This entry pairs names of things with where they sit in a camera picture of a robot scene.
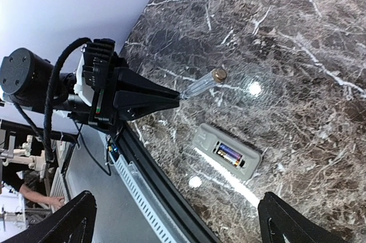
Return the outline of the white AC remote control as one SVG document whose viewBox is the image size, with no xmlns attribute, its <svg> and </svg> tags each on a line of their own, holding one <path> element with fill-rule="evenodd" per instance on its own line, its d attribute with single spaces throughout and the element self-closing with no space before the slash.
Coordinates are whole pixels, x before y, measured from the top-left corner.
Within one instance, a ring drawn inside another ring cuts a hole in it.
<svg viewBox="0 0 366 243">
<path fill-rule="evenodd" d="M 197 128 L 192 143 L 243 181 L 252 178 L 262 160 L 260 152 L 206 123 Z"/>
</svg>

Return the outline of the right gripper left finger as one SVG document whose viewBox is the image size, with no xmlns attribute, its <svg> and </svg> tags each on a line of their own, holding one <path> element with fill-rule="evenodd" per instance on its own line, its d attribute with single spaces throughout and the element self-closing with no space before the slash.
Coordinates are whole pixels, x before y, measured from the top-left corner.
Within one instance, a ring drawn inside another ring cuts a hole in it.
<svg viewBox="0 0 366 243">
<path fill-rule="evenodd" d="M 5 242 L 92 242 L 96 214 L 96 199 L 84 190 L 45 220 Z"/>
</svg>

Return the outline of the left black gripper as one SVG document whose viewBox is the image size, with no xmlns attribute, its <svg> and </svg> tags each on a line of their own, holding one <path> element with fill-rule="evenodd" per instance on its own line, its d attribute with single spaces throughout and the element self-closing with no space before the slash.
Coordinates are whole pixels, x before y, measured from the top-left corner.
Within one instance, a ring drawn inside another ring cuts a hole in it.
<svg viewBox="0 0 366 243">
<path fill-rule="evenodd" d="M 127 67 L 126 60 L 114 54 L 105 88 L 94 92 L 89 126 L 110 132 L 115 130 L 118 116 L 125 121 L 134 121 L 157 111 L 179 107 L 179 92 L 158 85 Z"/>
</svg>

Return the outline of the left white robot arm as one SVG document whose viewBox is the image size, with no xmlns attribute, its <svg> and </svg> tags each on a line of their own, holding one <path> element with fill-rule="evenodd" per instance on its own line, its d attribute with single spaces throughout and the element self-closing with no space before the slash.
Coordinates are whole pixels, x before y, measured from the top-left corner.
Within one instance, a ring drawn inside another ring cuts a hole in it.
<svg viewBox="0 0 366 243">
<path fill-rule="evenodd" d="M 15 50 L 1 64 L 2 98 L 43 113 L 53 69 L 48 60 L 30 50 Z M 53 108 L 106 133 L 117 130 L 122 121 L 179 107 L 179 96 L 129 69 L 114 51 L 114 44 L 95 40 L 86 44 L 79 75 L 59 75 Z"/>
</svg>

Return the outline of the person forearm in background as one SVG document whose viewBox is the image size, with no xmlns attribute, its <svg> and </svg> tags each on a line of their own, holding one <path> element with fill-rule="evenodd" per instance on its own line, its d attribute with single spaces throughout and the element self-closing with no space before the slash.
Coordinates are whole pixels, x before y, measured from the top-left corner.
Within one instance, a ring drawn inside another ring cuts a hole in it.
<svg viewBox="0 0 366 243">
<path fill-rule="evenodd" d="M 45 204 L 52 206 L 55 209 L 61 208 L 65 204 L 64 197 L 49 197 L 44 196 L 41 193 L 35 192 L 23 184 L 20 187 L 19 193 L 22 194 L 26 199 L 30 200 L 31 202 Z"/>
</svg>

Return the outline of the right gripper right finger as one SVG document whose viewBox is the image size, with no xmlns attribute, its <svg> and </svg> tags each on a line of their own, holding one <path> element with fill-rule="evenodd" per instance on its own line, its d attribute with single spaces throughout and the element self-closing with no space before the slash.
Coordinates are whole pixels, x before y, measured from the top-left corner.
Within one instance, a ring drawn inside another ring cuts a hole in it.
<svg viewBox="0 0 366 243">
<path fill-rule="evenodd" d="M 331 242 L 332 234 L 314 224 L 272 192 L 258 205 L 262 242 Z"/>
</svg>

